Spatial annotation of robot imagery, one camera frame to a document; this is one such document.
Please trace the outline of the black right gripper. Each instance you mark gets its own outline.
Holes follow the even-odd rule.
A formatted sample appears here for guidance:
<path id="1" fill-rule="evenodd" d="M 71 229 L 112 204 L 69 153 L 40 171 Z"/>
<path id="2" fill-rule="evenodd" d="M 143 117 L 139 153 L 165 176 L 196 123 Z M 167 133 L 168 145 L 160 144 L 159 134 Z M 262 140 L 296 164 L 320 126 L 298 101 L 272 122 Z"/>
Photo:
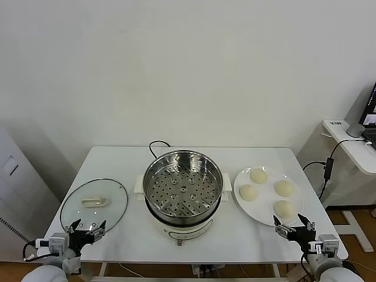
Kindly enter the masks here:
<path id="1" fill-rule="evenodd" d="M 281 221 L 273 215 L 275 232 L 280 236 L 288 236 L 289 241 L 298 243 L 303 253 L 310 252 L 310 242 L 316 239 L 315 223 L 309 221 L 308 218 L 298 213 L 298 218 L 303 224 L 302 226 L 292 227 L 282 224 Z"/>

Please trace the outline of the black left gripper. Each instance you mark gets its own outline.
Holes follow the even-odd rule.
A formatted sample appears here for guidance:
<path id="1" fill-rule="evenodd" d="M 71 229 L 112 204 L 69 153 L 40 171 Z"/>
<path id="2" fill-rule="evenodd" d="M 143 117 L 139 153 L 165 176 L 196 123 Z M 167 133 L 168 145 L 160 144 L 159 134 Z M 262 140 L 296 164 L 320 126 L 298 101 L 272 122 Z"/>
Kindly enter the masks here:
<path id="1" fill-rule="evenodd" d="M 81 219 L 77 219 L 69 226 L 64 227 L 64 231 L 69 235 L 69 248 L 75 253 L 80 253 L 82 248 L 90 244 L 92 245 L 96 241 L 100 240 L 106 233 L 106 220 L 104 220 L 98 228 L 91 231 L 78 230 Z"/>

